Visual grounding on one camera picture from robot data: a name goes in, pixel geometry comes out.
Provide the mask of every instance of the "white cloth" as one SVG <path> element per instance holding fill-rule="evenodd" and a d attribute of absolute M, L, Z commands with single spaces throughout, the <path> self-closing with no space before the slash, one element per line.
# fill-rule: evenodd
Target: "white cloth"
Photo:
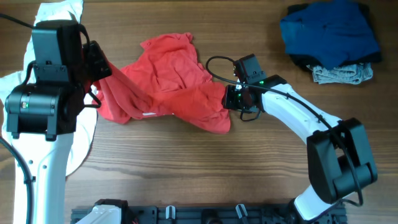
<path fill-rule="evenodd" d="M 57 3 L 42 3 L 36 16 L 34 24 L 40 21 L 55 20 L 55 19 L 76 19 L 80 22 L 81 14 L 83 13 L 82 0 L 67 0 Z M 5 104 L 7 96 L 11 93 L 15 86 L 20 85 L 26 76 L 26 68 L 29 62 L 35 60 L 32 38 L 27 44 L 26 53 L 24 57 L 24 71 L 15 72 L 4 78 L 0 78 L 0 100 Z M 35 76 L 30 76 L 29 83 L 35 82 Z M 92 98 L 88 95 L 85 97 L 85 104 L 91 104 Z M 3 109 L 4 123 L 2 126 L 2 136 L 10 144 L 12 144 L 12 137 L 6 131 L 7 113 Z M 94 130 L 97 123 L 97 111 L 94 108 L 85 108 L 77 117 L 76 132 L 73 138 L 73 146 L 69 153 L 67 175 L 74 172 L 83 162 L 88 154 L 91 142 L 94 136 Z M 35 145 L 34 142 L 27 142 L 27 147 L 35 147 L 40 149 L 40 146 Z"/>

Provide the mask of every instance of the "gray cloth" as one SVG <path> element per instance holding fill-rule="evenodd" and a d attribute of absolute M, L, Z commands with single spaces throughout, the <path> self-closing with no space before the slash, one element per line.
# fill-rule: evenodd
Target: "gray cloth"
<path fill-rule="evenodd" d="M 313 81 L 319 84 L 348 83 L 357 85 L 373 77 L 370 63 L 336 67 L 332 70 L 327 70 L 319 65 L 307 65 L 307 67 L 312 71 Z"/>

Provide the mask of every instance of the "blue shirt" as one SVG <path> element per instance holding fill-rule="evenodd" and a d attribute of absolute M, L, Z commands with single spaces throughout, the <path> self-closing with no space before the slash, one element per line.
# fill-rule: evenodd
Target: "blue shirt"
<path fill-rule="evenodd" d="M 287 54 L 310 55 L 331 70 L 380 48 L 358 4 L 348 0 L 316 2 L 280 22 Z"/>

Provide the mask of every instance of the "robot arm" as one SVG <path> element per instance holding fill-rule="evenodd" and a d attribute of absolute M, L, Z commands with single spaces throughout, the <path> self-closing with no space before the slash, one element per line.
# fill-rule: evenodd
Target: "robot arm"
<path fill-rule="evenodd" d="M 286 124 L 307 145 L 311 185 L 294 200 L 294 212 L 301 221 L 311 222 L 335 203 L 358 191 L 354 176 L 359 182 L 359 191 L 377 181 L 377 169 L 368 137 L 357 119 L 342 121 L 303 99 L 278 75 L 266 78 L 254 55 L 233 63 L 239 83 L 232 81 L 237 85 L 227 86 L 223 106 L 240 111 L 242 120 L 244 113 L 257 113 L 258 118 L 261 112 L 267 112 Z M 319 114 L 330 127 L 314 113 Z M 335 140 L 336 136 L 342 140 L 349 155 L 337 157 L 335 151 L 339 144 Z M 349 160 L 352 160 L 353 169 L 350 169 Z"/>
<path fill-rule="evenodd" d="M 86 44 L 82 45 L 80 32 Z M 10 143 L 27 164 L 16 164 L 14 223 L 60 223 L 76 117 L 83 108 L 100 106 L 90 86 L 111 75 L 111 69 L 99 45 L 89 40 L 84 26 L 76 21 L 39 22 L 32 41 L 35 61 L 29 64 L 25 81 L 5 102 Z M 36 83 L 28 84 L 32 70 Z M 87 93 L 97 105 L 84 104 Z M 22 169 L 28 169 L 32 178 L 24 177 Z"/>

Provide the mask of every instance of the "wood grain surface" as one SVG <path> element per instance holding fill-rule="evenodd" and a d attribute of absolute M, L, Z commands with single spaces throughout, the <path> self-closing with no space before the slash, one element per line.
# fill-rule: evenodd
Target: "wood grain surface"
<path fill-rule="evenodd" d="M 279 20 L 290 1 L 170 1 L 85 3 L 82 23 L 117 67 L 135 62 L 140 42 L 160 34 L 191 32 L 199 59 L 255 53 L 268 75 L 284 77 L 308 101 L 366 127 L 379 180 L 364 190 L 362 208 L 348 206 L 350 223 L 398 221 L 398 7 L 370 5 L 384 61 L 358 86 L 318 85 L 284 53 Z M 33 23 L 38 4 L 0 4 L 0 12 Z M 0 20 L 0 77 L 22 70 L 30 30 Z M 227 62 L 214 72 L 232 78 Z M 303 142 L 284 124 L 263 115 L 243 123 L 230 112 L 229 134 L 211 134 L 173 116 L 131 121 L 98 119 L 90 155 L 67 179 L 65 223 L 73 208 L 101 198 L 130 205 L 236 205 L 288 202 L 308 186 Z M 0 147 L 0 223 L 12 223 L 14 159 Z"/>

